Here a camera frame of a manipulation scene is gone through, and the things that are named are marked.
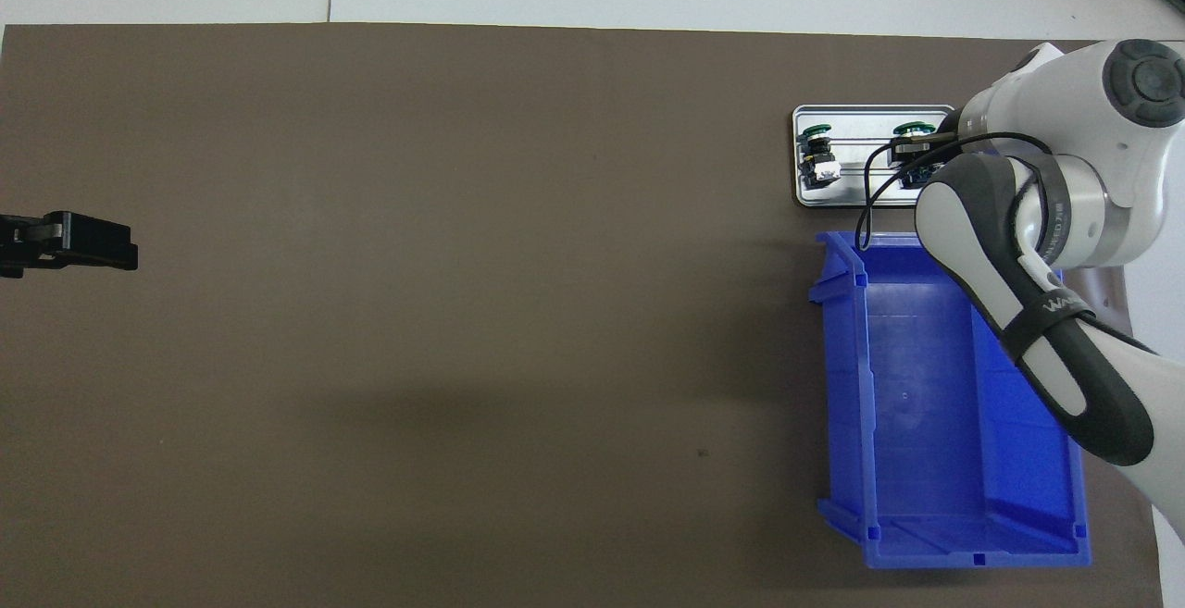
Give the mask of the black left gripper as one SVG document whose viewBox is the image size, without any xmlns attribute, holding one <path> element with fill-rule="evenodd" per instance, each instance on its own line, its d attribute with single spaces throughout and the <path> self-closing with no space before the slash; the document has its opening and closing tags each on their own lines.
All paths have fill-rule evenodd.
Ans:
<svg viewBox="0 0 1185 608">
<path fill-rule="evenodd" d="M 44 261 L 51 269 L 63 267 L 109 267 L 135 271 L 139 248 L 132 241 L 132 226 L 73 211 L 55 211 L 45 217 L 0 213 L 0 279 L 23 279 L 28 269 L 46 269 L 41 243 L 24 238 L 28 229 L 50 225 L 44 241 Z"/>
</svg>

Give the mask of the green push button switch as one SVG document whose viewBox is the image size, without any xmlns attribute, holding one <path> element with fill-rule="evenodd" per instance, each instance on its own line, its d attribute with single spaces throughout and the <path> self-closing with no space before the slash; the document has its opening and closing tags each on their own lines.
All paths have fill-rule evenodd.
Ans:
<svg viewBox="0 0 1185 608">
<path fill-rule="evenodd" d="M 897 169 L 907 168 L 905 174 L 898 179 L 903 190 L 920 190 L 930 181 L 931 174 L 939 168 L 939 164 L 928 160 L 922 165 L 914 165 L 921 156 L 927 155 L 931 149 L 931 143 L 914 143 L 915 137 L 935 134 L 936 128 L 921 120 L 911 120 L 893 128 L 893 148 L 889 158 L 889 167 Z"/>
<path fill-rule="evenodd" d="M 806 188 L 826 188 L 843 177 L 843 165 L 832 151 L 831 124 L 803 128 L 796 137 L 801 178 Z"/>
</svg>

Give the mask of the brown table mat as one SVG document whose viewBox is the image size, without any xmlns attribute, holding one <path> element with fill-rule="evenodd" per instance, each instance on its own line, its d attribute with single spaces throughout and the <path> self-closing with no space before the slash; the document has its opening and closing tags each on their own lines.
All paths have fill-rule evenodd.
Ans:
<svg viewBox="0 0 1185 608">
<path fill-rule="evenodd" d="M 1091 567 L 880 571 L 827 527 L 792 110 L 960 105 L 1033 40 L 9 26 L 0 213 L 136 271 L 0 280 L 0 608 L 1160 608 Z"/>
</svg>

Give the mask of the grey metal tray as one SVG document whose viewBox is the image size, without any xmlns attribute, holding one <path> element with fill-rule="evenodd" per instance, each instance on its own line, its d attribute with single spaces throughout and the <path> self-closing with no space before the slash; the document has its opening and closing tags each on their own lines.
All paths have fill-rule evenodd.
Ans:
<svg viewBox="0 0 1185 608">
<path fill-rule="evenodd" d="M 865 196 L 893 175 L 889 167 L 893 128 L 921 120 L 937 127 L 952 105 L 798 105 L 789 115 L 792 136 L 792 198 L 803 207 L 861 207 Z M 803 128 L 831 124 L 832 151 L 843 177 L 826 188 L 806 188 L 801 178 L 796 137 Z"/>
</svg>

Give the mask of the blue plastic storage bin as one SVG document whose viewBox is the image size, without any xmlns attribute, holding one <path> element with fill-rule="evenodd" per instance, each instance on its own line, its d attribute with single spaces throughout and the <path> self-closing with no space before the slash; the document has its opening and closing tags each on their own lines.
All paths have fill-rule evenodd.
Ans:
<svg viewBox="0 0 1185 608">
<path fill-rule="evenodd" d="M 816 235 L 830 527 L 872 569 L 1091 565 L 1082 452 L 914 233 Z"/>
</svg>

